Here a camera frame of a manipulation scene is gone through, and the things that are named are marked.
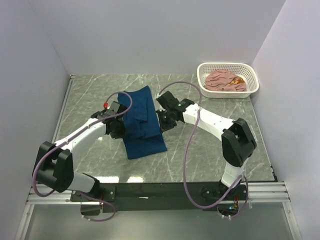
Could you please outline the blue printed t-shirt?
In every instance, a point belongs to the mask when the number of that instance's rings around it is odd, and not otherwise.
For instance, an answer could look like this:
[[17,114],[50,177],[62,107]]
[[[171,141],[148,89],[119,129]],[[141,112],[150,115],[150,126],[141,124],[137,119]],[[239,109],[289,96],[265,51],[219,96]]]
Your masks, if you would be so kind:
[[119,103],[132,106],[123,116],[127,134],[123,138],[127,158],[134,160],[167,151],[160,129],[152,92],[149,86],[137,91],[120,93]]

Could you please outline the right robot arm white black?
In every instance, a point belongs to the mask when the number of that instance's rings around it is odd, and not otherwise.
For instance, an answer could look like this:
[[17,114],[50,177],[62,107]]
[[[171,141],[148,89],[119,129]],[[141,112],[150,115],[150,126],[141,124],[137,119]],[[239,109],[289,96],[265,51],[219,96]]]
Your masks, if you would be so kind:
[[219,187],[219,193],[226,200],[232,199],[237,194],[236,185],[244,176],[246,161],[257,147],[248,123],[242,118],[233,120],[217,115],[186,98],[182,101],[158,98],[157,101],[160,107],[156,113],[163,132],[173,129],[177,122],[193,125],[183,156],[183,183],[187,183],[188,148],[195,130],[200,128],[221,142],[222,155],[226,164],[220,179],[222,185]]

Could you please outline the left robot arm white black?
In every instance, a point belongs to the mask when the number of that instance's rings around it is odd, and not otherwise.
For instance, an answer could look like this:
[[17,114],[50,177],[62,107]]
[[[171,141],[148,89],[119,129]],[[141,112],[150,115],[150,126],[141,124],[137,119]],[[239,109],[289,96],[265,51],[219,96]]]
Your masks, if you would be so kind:
[[54,143],[45,142],[39,148],[32,173],[32,188],[40,197],[47,197],[54,191],[80,191],[88,201],[100,195],[98,181],[87,174],[74,170],[74,159],[98,138],[110,135],[122,138],[125,132],[120,114],[101,119],[90,118],[70,135]]

